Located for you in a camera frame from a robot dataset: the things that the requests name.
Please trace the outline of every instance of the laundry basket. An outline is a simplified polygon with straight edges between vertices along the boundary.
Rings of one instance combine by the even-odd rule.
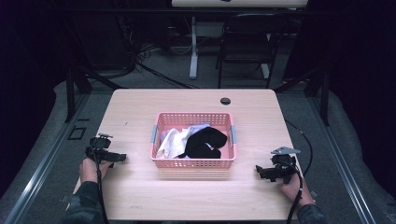
[[[181,131],[191,125],[209,123],[227,135],[227,142],[221,151],[220,159],[157,159],[161,146],[161,135],[176,128]],[[228,113],[160,113],[155,120],[151,135],[150,157],[158,168],[210,168],[229,169],[236,158],[236,137],[233,117]]]

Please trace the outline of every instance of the light wood tabletop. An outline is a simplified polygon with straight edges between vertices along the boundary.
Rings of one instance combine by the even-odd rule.
[[[223,97],[231,103],[223,105]],[[231,168],[207,175],[160,171],[150,159],[149,149],[153,125],[161,112],[231,114],[237,139],[237,157]],[[98,132],[114,136],[109,151],[127,154],[127,160],[109,169],[103,181],[108,219],[287,218],[291,202],[276,186],[281,180],[260,179],[255,170],[255,165],[273,167],[272,150],[292,147],[271,90],[117,90]]]
[[[307,0],[173,0],[173,7],[306,7]]]

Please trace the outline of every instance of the person's hand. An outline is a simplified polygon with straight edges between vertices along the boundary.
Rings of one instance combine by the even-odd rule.
[[[112,162],[106,161],[99,165],[99,169],[102,173],[102,179],[105,177],[108,166],[110,166]],[[85,181],[98,182],[98,175],[96,173],[96,164],[93,160],[89,158],[85,158],[82,161],[82,164],[79,166],[79,179],[81,183]]]
[[[288,196],[288,198],[293,202],[296,198],[297,192],[300,189],[300,180],[297,174],[291,177],[289,184],[278,185],[280,190]],[[299,205],[302,207],[306,204],[315,203],[311,194],[309,193],[308,187],[306,186],[305,180],[303,179],[303,193],[299,201]]]

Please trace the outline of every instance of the sleeve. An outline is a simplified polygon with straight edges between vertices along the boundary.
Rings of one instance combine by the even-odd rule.
[[[95,182],[87,181],[81,184],[73,195],[69,208],[62,218],[63,224],[103,223],[102,207],[99,203],[99,189]]]
[[[306,204],[297,213],[301,224],[327,224],[327,219],[321,209],[315,204]]]

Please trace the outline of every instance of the white garment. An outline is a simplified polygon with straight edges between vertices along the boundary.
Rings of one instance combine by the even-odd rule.
[[[191,125],[181,133],[173,128],[166,132],[166,136],[157,152],[157,159],[173,159],[183,154],[189,137],[203,128],[209,127],[208,123]]]

